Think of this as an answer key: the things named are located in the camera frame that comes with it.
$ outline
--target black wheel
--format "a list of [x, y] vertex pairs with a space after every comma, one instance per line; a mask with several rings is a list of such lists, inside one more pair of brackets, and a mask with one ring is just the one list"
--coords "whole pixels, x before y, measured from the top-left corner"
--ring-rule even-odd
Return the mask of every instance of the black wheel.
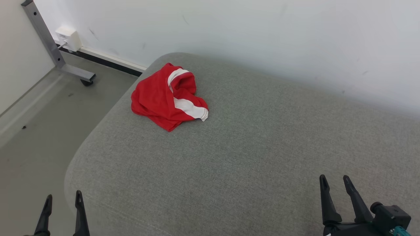
[[83, 80], [83, 79], [80, 79], [80, 81], [86, 87], [91, 86], [93, 84], [93, 81], [89, 82], [89, 81], [86, 81], [86, 80]]

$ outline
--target concrete floor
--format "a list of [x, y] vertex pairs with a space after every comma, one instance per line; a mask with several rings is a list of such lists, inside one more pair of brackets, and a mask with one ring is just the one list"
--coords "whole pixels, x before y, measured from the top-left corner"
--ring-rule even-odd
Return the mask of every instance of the concrete floor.
[[137, 77], [63, 53], [67, 63], [96, 73], [94, 84], [65, 75], [60, 92], [0, 149], [2, 235], [32, 235], [48, 194], [49, 229], [69, 236], [76, 217], [64, 199], [64, 175], [73, 155]]

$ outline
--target gray cushion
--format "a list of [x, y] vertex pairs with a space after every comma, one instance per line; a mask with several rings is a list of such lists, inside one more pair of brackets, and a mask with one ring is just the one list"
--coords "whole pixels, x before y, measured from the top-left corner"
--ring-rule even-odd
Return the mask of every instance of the gray cushion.
[[[196, 76], [209, 118], [168, 133], [132, 113], [137, 83], [165, 63]], [[420, 229], [415, 120], [199, 56], [156, 60], [87, 137], [68, 167], [92, 235], [322, 235], [319, 175], [353, 221], [342, 177], [368, 207], [399, 205]]]

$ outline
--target metal table leg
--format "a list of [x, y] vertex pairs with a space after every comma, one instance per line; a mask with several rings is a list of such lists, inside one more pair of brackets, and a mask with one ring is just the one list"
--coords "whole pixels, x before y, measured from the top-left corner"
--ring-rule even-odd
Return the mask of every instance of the metal table leg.
[[85, 86], [92, 85], [93, 78], [95, 77], [95, 73], [85, 71], [80, 68], [66, 64], [63, 56], [60, 53], [59, 48], [55, 44], [55, 41], [53, 37], [51, 36], [50, 31], [47, 28], [47, 25], [42, 19], [42, 16], [39, 13], [38, 8], [35, 5], [34, 1], [26, 0], [21, 5], [24, 8], [32, 25], [34, 26], [35, 31], [40, 37], [42, 43], [47, 49], [47, 52], [50, 55], [51, 59], [53, 60], [55, 66], [61, 71], [64, 71], [73, 75], [77, 75], [78, 77], [80, 77], [80, 80], [82, 81], [83, 85]]

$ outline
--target white electrical box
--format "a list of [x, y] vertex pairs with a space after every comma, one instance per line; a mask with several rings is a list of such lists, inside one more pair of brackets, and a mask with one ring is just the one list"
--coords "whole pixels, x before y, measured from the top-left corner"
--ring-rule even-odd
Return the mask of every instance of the white electrical box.
[[76, 30], [61, 26], [55, 33], [60, 40], [60, 45], [67, 43], [63, 48], [74, 52], [81, 48], [80, 38]]

